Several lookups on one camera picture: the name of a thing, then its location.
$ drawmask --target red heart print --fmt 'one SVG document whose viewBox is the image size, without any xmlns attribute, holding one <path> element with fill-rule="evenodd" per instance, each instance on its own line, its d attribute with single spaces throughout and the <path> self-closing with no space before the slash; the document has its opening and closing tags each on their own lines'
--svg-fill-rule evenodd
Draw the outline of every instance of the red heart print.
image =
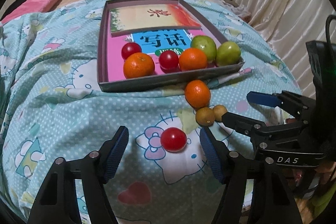
<svg viewBox="0 0 336 224">
<path fill-rule="evenodd" d="M 146 184 L 136 181 L 118 195 L 118 200 L 129 205 L 143 205 L 151 201 L 151 192 Z"/>
</svg>

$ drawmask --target blue label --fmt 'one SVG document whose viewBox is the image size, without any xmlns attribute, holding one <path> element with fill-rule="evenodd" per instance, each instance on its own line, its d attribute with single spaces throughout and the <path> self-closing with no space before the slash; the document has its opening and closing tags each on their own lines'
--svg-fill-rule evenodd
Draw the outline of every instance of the blue label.
<svg viewBox="0 0 336 224">
<path fill-rule="evenodd" d="M 157 30 L 132 34 L 133 41 L 138 43 L 142 52 L 154 54 L 157 50 L 168 48 L 190 48 L 191 40 L 185 30 Z"/>
</svg>

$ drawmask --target bed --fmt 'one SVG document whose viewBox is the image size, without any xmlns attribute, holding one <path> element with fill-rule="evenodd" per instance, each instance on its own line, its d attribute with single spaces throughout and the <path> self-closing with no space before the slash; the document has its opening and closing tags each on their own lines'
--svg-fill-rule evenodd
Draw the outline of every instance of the bed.
<svg viewBox="0 0 336 224">
<path fill-rule="evenodd" d="M 185 1 L 238 43 L 246 61 L 240 77 L 207 83 L 212 93 L 210 104 L 223 104 L 231 112 L 268 124 L 284 123 L 287 113 L 256 108 L 246 101 L 251 90 L 300 93 L 281 59 L 252 27 L 223 7 L 211 0 Z M 105 187 L 118 222 L 179 224 L 192 219 L 193 223 L 211 223 L 223 186 L 206 164 L 200 128 L 184 99 L 183 86 L 139 93 L 100 91 L 96 78 L 100 21 L 90 15 L 105 2 L 60 0 L 49 13 L 23 15 L 0 26 L 0 191 L 8 205 L 27 219 L 55 158 L 82 158 L 125 125 L 130 141 L 115 179 Z M 156 151 L 162 148 L 150 139 L 171 126 L 186 130 L 188 148 L 181 154 L 158 155 Z M 211 130 L 230 150 L 252 157 L 248 137 L 219 123 Z M 82 221 L 87 224 L 90 220 L 80 182 L 77 189 Z M 245 211 L 251 197 L 250 181 Z"/>
</svg>

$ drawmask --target small brown fruit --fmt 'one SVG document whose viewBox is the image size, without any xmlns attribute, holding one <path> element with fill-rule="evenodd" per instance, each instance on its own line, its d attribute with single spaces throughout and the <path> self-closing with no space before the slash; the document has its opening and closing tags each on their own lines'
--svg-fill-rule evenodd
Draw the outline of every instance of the small brown fruit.
<svg viewBox="0 0 336 224">
<path fill-rule="evenodd" d="M 216 105 L 212 109 L 215 113 L 215 119 L 217 122 L 222 122 L 222 116 L 227 112 L 227 109 L 223 105 Z"/>
<path fill-rule="evenodd" d="M 201 126 L 211 126 L 215 122 L 215 112 L 209 107 L 203 107 L 197 110 L 195 118 Z"/>
</svg>

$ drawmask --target black cable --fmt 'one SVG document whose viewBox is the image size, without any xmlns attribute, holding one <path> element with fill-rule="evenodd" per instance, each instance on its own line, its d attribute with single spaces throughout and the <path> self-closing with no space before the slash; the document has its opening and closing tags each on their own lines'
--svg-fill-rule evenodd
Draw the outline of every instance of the black cable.
<svg viewBox="0 0 336 224">
<path fill-rule="evenodd" d="M 336 65 L 335 57 L 334 57 L 334 51 L 333 51 L 331 41 L 330 41 L 330 23 L 333 20 L 336 20 L 336 15 L 329 15 L 327 17 L 327 20 L 325 21 L 325 37 L 327 38 L 327 44 L 328 44 L 328 47 L 329 47 L 331 60 L 332 60 L 333 64 Z"/>
</svg>

